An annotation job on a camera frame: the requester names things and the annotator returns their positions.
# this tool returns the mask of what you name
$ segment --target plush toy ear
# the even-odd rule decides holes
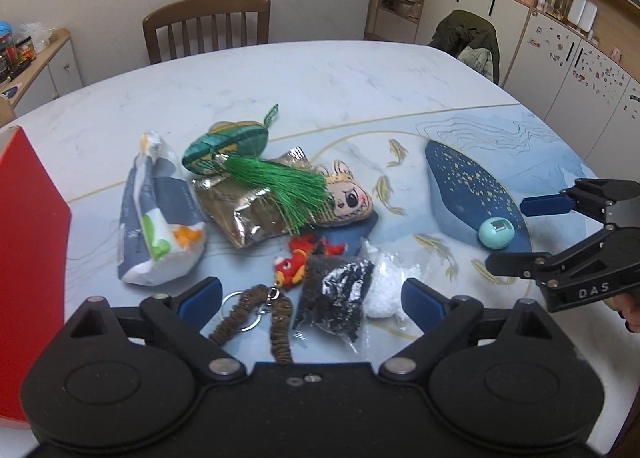
[[[349,177],[351,177],[351,179],[353,179],[353,173],[351,173],[349,166],[342,161],[334,161],[334,171],[336,175],[340,175],[341,173],[343,173],[344,175],[348,175]]]
[[[324,165],[316,165],[316,167],[314,168],[314,171],[316,173],[320,173],[320,175],[324,175],[325,177],[329,176],[329,170],[324,167]]]

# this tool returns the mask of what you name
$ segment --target white bottle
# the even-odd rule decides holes
[[[546,0],[538,0],[538,5],[536,5],[536,10],[543,13],[545,12]]]

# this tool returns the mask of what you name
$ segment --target tassel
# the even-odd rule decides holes
[[[330,198],[326,180],[320,173],[256,157],[217,154],[214,159],[230,175],[250,187],[268,188],[292,234],[298,234],[300,228],[308,224],[310,216]]]

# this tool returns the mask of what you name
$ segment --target green jacket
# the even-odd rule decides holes
[[[443,50],[487,79],[500,81],[500,49],[494,26],[466,11],[453,11],[438,24],[430,47]]]

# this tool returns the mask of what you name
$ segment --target hand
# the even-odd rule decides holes
[[[613,307],[626,319],[631,332],[640,333],[640,305],[631,294],[614,297]]]

